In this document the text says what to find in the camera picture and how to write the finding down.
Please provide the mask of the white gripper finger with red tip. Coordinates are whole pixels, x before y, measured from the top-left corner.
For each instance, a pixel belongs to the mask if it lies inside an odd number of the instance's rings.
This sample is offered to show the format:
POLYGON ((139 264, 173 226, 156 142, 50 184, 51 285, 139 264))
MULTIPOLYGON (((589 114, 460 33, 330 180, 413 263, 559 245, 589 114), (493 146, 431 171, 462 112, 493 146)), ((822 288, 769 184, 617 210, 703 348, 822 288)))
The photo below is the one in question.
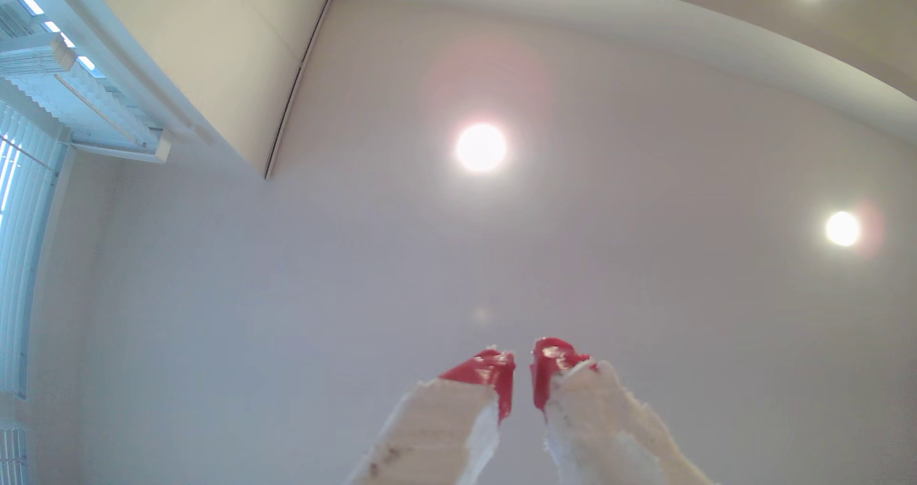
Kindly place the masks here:
POLYGON ((512 410, 514 354, 489 347, 396 405, 351 484, 476 484, 512 410))
POLYGON ((537 340, 533 403, 560 484, 713 484, 667 425, 607 361, 554 337, 537 340))

